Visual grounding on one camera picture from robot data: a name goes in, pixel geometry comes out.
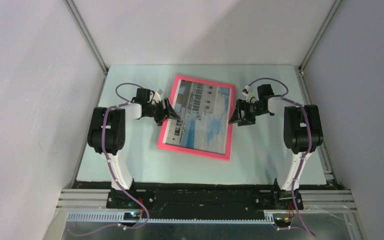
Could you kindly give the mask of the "building and sky photo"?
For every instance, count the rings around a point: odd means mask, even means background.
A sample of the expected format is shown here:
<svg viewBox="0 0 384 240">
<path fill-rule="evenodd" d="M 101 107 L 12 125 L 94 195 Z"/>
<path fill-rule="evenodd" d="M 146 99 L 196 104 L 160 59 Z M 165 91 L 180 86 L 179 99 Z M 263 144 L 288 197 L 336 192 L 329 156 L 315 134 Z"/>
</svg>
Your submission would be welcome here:
<svg viewBox="0 0 384 240">
<path fill-rule="evenodd" d="M 172 106 L 179 120 L 167 121 L 166 145 L 226 154 L 232 90 L 181 79 Z"/>
</svg>

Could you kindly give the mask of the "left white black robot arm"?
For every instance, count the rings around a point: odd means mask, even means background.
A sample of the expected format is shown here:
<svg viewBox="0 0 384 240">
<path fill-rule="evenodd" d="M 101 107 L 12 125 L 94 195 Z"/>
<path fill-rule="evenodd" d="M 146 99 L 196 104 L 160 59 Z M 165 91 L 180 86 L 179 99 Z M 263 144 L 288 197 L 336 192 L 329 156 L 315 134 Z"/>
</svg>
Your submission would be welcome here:
<svg viewBox="0 0 384 240">
<path fill-rule="evenodd" d="M 138 194 L 132 190 L 134 179 L 120 152 L 126 142 L 126 125 L 132 120 L 152 118 L 162 126 L 166 120 L 180 120 L 168 98 L 161 98 L 159 91 L 138 88 L 131 101 L 110 107 L 95 107 L 87 134 L 87 144 L 102 155 L 111 175 L 111 187 L 123 190 L 118 201 L 125 208 L 133 208 Z"/>
</svg>

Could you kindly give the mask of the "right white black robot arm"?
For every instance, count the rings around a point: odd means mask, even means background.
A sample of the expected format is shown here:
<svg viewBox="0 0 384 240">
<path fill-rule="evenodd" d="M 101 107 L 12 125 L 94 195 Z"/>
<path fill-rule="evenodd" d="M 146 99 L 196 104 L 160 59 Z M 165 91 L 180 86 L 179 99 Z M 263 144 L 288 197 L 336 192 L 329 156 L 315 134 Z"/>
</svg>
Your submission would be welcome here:
<svg viewBox="0 0 384 240">
<path fill-rule="evenodd" d="M 324 141 L 319 108 L 275 95 L 270 84 L 258 86 L 257 95 L 251 92 L 250 85 L 242 93 L 246 98 L 236 101 L 230 125 L 253 125 L 257 116 L 266 114 L 283 119 L 283 142 L 289 152 L 284 170 L 272 185 L 270 201 L 275 208 L 284 209 L 298 197 L 305 164 Z"/>
</svg>

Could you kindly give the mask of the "orange wooden picture frame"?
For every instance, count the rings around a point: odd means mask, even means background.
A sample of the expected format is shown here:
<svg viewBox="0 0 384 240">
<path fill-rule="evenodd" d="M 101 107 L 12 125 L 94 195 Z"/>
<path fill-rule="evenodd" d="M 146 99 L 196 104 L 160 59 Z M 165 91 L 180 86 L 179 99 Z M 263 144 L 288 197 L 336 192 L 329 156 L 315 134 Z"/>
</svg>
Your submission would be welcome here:
<svg viewBox="0 0 384 240">
<path fill-rule="evenodd" d="M 228 124 L 228 120 L 229 120 L 230 116 L 232 115 L 234 108 L 235 108 L 234 104 L 235 104 L 235 100 L 236 100 L 236 87 L 233 84 L 229 84 L 229 83 L 223 83 L 223 82 L 218 82 L 218 81 L 213 81 L 213 80 L 208 80 L 208 79 L 202 79 L 202 78 L 196 78 L 196 77 L 191 77 L 191 76 L 176 75 L 174 78 L 174 83 L 173 83 L 171 94 L 169 97 L 169 102 L 171 105 L 173 103 L 173 100 L 174 100 L 174 97 L 176 94 L 176 89 L 177 89 L 177 86 L 178 86 L 180 80 L 187 80 L 187 81 L 203 83 L 203 84 L 212 84 L 212 85 L 216 85 L 216 86 L 220 86 L 220 87 L 230 88 L 232 90 L 231 97 L 230 97 L 229 114 L 227 117 L 228 135 L 227 135 L 227 141 L 226 141 L 226 143 L 227 143 L 226 154 L 205 152 L 205 151 L 183 148 L 183 147 L 168 145 L 168 144 L 163 143 L 167 124 L 168 124 L 168 121 L 170 119 L 166 120 L 161 127 L 161 131 L 160 131 L 158 142 L 157 142 L 157 147 L 159 149 L 167 150 L 167 151 L 171 151 L 171 152 L 182 153 L 182 154 L 187 154 L 187 155 L 192 155 L 192 156 L 199 156 L 199 157 L 204 157 L 204 158 L 217 159 L 217 160 L 228 162 L 230 160 L 230 157 L 231 157 L 232 138 L 233 138 L 233 127 L 232 127 L 232 125 Z"/>
</svg>

